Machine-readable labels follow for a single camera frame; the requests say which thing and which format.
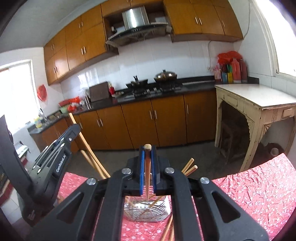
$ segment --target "wooden stool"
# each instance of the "wooden stool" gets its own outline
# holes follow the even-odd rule
[[[229,138],[223,139],[223,136],[228,134]],[[241,140],[240,128],[232,120],[222,120],[221,134],[219,140],[220,153],[226,158],[226,164],[234,155],[234,149],[238,146]],[[227,150],[223,148],[224,142],[228,142]]]

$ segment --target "range hood duct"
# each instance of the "range hood duct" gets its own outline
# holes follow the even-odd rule
[[[122,13],[122,17],[125,31],[109,37],[106,44],[119,47],[172,32],[168,23],[149,23],[144,6],[129,9]]]

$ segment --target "triangular cutout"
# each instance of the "triangular cutout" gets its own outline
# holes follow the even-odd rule
[[[230,205],[218,192],[212,192],[212,196],[219,209],[223,222],[229,223],[240,217],[240,213]]]
[[[57,215],[57,219],[71,224],[74,221],[77,210],[82,202],[84,193],[79,193],[73,201],[71,201],[67,206],[65,206]]]

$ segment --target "tabletop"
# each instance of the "tabletop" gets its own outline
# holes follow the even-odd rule
[[[229,91],[253,102],[261,108],[296,104],[296,98],[276,89],[258,84],[215,85],[217,89]]]

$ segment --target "window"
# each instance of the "window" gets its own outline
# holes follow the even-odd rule
[[[0,70],[0,96],[0,116],[5,115],[11,133],[38,116],[30,63]]]
[[[296,77],[296,36],[278,8],[269,0],[255,0],[270,29],[278,72]]]

